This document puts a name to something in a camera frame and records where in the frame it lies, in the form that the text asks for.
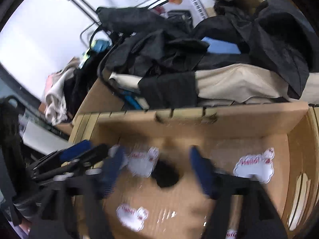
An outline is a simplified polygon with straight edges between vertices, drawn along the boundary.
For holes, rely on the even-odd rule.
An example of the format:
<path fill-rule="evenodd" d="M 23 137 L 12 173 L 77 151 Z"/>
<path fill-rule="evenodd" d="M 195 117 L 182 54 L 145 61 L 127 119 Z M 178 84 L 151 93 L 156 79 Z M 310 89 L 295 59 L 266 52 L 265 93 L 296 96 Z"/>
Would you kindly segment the white printed appliance box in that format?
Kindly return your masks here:
<path fill-rule="evenodd" d="M 200 0 L 128 0 L 128 3 L 131 7 L 145 7 L 164 18 L 184 17 L 191 27 L 208 18 Z"/>

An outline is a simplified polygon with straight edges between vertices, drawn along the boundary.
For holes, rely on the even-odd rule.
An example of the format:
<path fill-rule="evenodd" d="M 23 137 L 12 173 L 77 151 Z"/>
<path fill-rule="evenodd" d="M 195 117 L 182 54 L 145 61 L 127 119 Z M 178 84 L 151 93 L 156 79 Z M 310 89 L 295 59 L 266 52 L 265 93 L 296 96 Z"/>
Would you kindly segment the shallow cardboard tray box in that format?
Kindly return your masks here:
<path fill-rule="evenodd" d="M 305 226 L 318 202 L 318 108 L 305 102 L 157 111 L 86 113 L 70 142 L 153 146 L 174 165 L 177 184 L 161 189 L 150 177 L 121 172 L 103 208 L 115 238 L 199 238 L 213 201 L 200 191 L 189 148 L 232 173 L 239 162 L 274 149 L 264 186 L 289 237 Z"/>

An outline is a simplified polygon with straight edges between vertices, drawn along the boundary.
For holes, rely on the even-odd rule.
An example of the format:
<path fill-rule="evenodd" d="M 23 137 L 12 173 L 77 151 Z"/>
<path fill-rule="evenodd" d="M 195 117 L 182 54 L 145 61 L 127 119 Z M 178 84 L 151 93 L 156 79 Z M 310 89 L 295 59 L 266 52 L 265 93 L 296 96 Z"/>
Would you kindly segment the cream white garment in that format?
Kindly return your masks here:
<path fill-rule="evenodd" d="M 68 119 L 67 103 L 63 92 L 64 83 L 74 76 L 80 61 L 75 59 L 59 72 L 48 76 L 45 84 L 43 102 L 45 103 L 45 118 L 53 126 Z"/>

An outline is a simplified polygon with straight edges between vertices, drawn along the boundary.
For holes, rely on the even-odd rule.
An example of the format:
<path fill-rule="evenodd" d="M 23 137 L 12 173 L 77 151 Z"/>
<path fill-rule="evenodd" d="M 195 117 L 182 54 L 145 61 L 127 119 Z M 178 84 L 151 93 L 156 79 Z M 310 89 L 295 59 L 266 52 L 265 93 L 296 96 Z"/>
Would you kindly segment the pile of black clothes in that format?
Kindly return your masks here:
<path fill-rule="evenodd" d="M 302 12 L 285 0 L 266 0 L 252 15 L 227 1 L 215 9 L 216 16 L 186 31 L 147 8 L 98 8 L 104 27 L 125 34 L 103 68 L 140 77 L 138 90 L 151 109 L 195 106 L 195 73 L 238 63 L 274 72 L 299 99 L 318 71 L 318 36 Z"/>

